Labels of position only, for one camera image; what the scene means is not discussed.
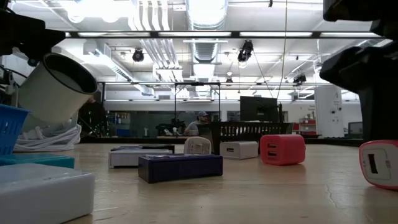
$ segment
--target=black monitor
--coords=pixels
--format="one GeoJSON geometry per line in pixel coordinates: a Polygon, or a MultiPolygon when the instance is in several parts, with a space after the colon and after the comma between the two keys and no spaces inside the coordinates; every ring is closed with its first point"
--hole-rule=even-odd
{"type": "Polygon", "coordinates": [[[276,98],[241,96],[241,121],[279,122],[276,98]]]}

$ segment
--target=cap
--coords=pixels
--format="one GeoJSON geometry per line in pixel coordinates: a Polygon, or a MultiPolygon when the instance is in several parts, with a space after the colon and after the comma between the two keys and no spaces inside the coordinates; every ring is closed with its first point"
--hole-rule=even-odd
{"type": "Polygon", "coordinates": [[[199,112],[198,116],[208,116],[208,114],[204,111],[199,112]]]}

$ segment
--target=blue plastic basket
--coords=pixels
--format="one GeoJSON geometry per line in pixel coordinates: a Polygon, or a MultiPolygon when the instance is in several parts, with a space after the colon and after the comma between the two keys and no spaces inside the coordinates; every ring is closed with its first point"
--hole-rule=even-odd
{"type": "Polygon", "coordinates": [[[29,111],[0,105],[0,155],[12,154],[29,111]]]}

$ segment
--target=table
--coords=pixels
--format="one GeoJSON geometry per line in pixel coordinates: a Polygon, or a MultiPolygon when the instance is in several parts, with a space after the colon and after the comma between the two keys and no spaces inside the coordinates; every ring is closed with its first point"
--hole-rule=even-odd
{"type": "Polygon", "coordinates": [[[398,223],[398,192],[366,182],[355,147],[307,145],[305,162],[285,167],[225,159],[222,177],[147,184],[108,169],[114,146],[61,153],[96,176],[94,212],[68,223],[398,223]]]}

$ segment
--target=person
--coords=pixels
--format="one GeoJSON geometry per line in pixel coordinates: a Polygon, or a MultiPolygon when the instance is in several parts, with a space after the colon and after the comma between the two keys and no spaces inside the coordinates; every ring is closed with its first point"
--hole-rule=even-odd
{"type": "Polygon", "coordinates": [[[79,120],[82,135],[87,135],[94,131],[102,133],[101,128],[106,130],[106,112],[102,104],[90,96],[87,102],[79,110],[79,120]]]}
{"type": "Polygon", "coordinates": [[[198,135],[199,134],[199,129],[197,124],[203,124],[207,122],[207,116],[208,114],[204,111],[199,112],[197,120],[194,122],[191,122],[188,127],[185,129],[184,134],[185,135],[198,135]]]}

